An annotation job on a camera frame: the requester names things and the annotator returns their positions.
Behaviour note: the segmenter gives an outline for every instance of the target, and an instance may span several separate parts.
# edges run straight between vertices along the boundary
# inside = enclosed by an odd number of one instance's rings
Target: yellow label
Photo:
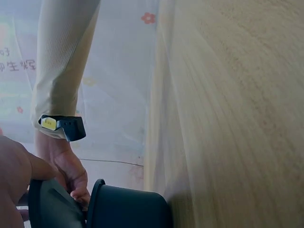
[[[50,117],[43,118],[41,120],[41,126],[54,131],[56,130],[56,126],[57,126],[56,120]]]

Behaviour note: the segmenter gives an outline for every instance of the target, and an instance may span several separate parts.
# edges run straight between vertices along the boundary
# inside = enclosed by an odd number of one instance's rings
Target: black watch strap
[[[42,115],[38,123],[51,131],[62,128],[66,140],[69,142],[83,139],[86,136],[84,123],[80,116]]]

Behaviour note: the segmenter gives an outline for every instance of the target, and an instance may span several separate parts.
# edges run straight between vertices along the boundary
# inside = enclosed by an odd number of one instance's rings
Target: wrist
[[[70,142],[66,139],[57,139],[41,131],[35,131],[35,147],[38,157],[54,163],[54,159],[62,153],[72,152]]]

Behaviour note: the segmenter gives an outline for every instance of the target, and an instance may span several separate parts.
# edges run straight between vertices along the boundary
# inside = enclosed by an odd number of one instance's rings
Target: wood grain
[[[175,227],[304,227],[304,1],[160,0],[145,189]]]

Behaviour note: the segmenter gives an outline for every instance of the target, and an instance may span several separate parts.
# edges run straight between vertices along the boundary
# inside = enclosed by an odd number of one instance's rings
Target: sleeve
[[[38,25],[37,76],[31,103],[35,128],[42,115],[75,116],[77,93],[96,26],[100,0],[44,0]]]

